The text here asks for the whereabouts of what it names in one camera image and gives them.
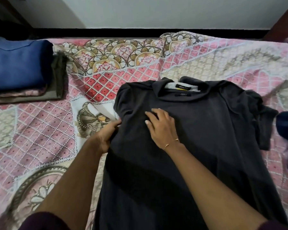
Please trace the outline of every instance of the hand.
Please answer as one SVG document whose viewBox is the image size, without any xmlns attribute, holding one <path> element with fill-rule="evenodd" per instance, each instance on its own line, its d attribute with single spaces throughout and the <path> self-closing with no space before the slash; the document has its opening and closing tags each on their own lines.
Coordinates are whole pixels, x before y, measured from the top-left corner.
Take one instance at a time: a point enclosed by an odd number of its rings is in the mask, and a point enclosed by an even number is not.
<svg viewBox="0 0 288 230">
<path fill-rule="evenodd" d="M 99 151 L 101 154 L 104 154 L 108 151 L 110 146 L 110 138 L 117 126 L 121 124 L 121 122 L 121 120 L 116 120 L 108 123 L 100 131 L 96 132 L 88 139 L 90 141 L 96 142 L 96 144 L 99 146 Z"/>
<path fill-rule="evenodd" d="M 145 123 L 150 131 L 151 138 L 156 143 L 156 145 L 165 150 L 166 145 L 177 143 L 178 139 L 175 127 L 174 118 L 169 116 L 169 113 L 162 109 L 151 109 L 158 116 L 151 112 L 145 112 L 149 120 L 146 120 Z"/>
</svg>

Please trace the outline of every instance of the wall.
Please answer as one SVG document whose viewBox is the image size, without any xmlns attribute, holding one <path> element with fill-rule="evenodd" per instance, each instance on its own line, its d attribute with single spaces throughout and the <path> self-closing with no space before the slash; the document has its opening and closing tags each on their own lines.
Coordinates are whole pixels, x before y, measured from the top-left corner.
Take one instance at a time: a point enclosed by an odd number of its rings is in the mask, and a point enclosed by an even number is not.
<svg viewBox="0 0 288 230">
<path fill-rule="evenodd" d="M 9 0 L 40 28 L 270 29 L 288 0 Z"/>
</svg>

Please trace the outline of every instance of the person's left arm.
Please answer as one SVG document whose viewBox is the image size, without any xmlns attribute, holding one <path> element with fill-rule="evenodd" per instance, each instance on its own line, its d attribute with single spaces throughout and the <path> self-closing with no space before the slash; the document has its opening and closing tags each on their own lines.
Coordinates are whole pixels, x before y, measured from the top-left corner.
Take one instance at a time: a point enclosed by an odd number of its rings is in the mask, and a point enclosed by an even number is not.
<svg viewBox="0 0 288 230">
<path fill-rule="evenodd" d="M 40 212 L 52 213 L 71 230 L 85 229 L 99 160 L 101 155 L 107 152 L 110 137 L 120 122 L 118 120 L 108 123 L 87 139 L 68 170 L 39 205 L 34 215 Z"/>
</svg>

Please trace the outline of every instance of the forearm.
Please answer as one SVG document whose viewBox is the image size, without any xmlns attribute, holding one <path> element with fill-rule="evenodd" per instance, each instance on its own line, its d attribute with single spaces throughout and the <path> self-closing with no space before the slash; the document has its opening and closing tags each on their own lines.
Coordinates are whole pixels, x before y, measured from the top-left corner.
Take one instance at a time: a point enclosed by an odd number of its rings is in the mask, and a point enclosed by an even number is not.
<svg viewBox="0 0 288 230">
<path fill-rule="evenodd" d="M 266 219 L 201 164 L 183 144 L 166 149 L 210 230 L 255 230 Z"/>
<path fill-rule="evenodd" d="M 71 230 L 85 229 L 101 154 L 98 141 L 89 138 L 36 212 L 53 213 Z"/>
</svg>

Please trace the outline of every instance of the patterned bedsheet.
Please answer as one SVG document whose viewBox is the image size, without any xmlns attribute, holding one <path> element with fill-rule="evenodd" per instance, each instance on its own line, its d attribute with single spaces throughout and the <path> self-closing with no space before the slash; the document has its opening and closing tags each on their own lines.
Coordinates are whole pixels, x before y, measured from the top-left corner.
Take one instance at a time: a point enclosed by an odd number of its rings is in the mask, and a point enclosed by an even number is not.
<svg viewBox="0 0 288 230">
<path fill-rule="evenodd" d="M 181 76 L 234 82 L 265 104 L 288 110 L 288 44 L 214 38 L 186 31 L 159 39 L 49 39 L 69 58 L 66 95 L 57 101 L 0 105 L 0 229 L 17 229 L 54 187 L 85 139 L 111 119 L 125 82 Z M 288 142 L 276 132 L 262 151 L 288 210 Z M 105 156 L 93 191 L 92 220 Z"/>
</svg>

